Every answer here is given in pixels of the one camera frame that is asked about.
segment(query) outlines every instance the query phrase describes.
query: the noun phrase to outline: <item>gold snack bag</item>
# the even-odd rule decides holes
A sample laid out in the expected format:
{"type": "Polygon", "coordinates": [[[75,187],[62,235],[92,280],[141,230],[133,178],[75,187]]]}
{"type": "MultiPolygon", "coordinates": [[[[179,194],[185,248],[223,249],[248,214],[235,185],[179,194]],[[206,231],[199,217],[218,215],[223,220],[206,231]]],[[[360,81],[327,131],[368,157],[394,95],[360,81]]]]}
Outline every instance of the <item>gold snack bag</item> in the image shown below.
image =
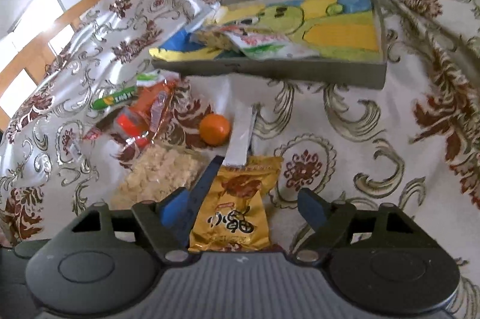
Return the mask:
{"type": "Polygon", "coordinates": [[[261,250],[270,246],[262,196],[273,189],[281,157],[251,156],[246,166],[222,166],[190,233],[190,251],[261,250]]]}

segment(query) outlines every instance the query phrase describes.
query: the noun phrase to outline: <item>cartoon drawing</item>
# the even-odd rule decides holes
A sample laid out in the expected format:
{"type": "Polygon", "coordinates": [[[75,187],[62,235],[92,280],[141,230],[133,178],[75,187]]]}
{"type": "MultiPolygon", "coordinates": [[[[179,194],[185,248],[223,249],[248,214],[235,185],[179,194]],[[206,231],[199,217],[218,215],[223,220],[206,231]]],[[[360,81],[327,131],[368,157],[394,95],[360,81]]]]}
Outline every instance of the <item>cartoon drawing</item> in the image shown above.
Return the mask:
{"type": "MultiPolygon", "coordinates": [[[[281,33],[322,57],[350,61],[382,59],[370,0],[293,0],[243,8],[232,6],[215,22],[281,33]]],[[[167,61],[185,61],[225,59],[226,51],[192,43],[189,34],[181,30],[150,53],[167,61]]],[[[230,56],[241,54],[230,52],[230,56]]]]}

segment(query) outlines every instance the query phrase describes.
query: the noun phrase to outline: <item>clear bag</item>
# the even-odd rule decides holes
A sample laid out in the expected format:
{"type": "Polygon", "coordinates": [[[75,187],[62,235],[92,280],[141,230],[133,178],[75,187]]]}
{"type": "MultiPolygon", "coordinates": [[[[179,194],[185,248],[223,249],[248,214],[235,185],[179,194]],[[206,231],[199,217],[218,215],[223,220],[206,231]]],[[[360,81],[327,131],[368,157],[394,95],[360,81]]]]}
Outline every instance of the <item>clear bag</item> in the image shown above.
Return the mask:
{"type": "Polygon", "coordinates": [[[178,187],[193,187],[208,165],[208,158],[184,147],[156,142],[135,161],[131,173],[110,199],[111,209],[129,209],[133,204],[159,202],[178,187]]]}

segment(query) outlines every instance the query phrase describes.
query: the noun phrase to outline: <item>wooden bed frame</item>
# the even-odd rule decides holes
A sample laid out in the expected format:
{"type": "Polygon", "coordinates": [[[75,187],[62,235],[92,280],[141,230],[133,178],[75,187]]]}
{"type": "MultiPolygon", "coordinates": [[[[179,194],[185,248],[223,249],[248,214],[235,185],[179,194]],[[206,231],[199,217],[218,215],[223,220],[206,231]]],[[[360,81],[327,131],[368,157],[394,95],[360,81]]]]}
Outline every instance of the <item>wooden bed frame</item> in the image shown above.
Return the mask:
{"type": "MultiPolygon", "coordinates": [[[[49,47],[49,41],[67,25],[77,30],[80,16],[100,0],[82,0],[60,16],[49,30],[40,33],[0,72],[0,97],[8,86],[24,69],[35,84],[40,84],[45,76],[45,68],[55,59],[55,54],[49,47]]],[[[4,131],[10,122],[10,117],[0,108],[0,130],[4,131]]]]}
{"type": "MultiPolygon", "coordinates": [[[[35,84],[39,85],[45,76],[46,66],[51,64],[56,57],[49,47],[49,41],[67,25],[71,25],[73,30],[77,30],[81,23],[80,16],[99,1],[80,1],[57,18],[51,28],[30,41],[0,72],[0,97],[23,69],[35,84]]],[[[10,117],[0,108],[0,130],[4,132],[9,122],[10,117]]]]}

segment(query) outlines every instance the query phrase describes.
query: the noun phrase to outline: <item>green packet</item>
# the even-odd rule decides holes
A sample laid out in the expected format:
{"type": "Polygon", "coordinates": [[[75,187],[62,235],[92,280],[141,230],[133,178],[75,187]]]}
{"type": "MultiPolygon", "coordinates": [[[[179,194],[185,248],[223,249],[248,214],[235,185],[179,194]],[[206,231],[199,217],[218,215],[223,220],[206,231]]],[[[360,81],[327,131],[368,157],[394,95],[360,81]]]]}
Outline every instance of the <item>green packet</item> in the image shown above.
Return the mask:
{"type": "Polygon", "coordinates": [[[116,93],[110,94],[103,98],[99,98],[92,103],[93,110],[102,110],[119,104],[120,102],[128,101],[137,95],[137,86],[127,87],[126,89],[120,90],[116,93]]]}

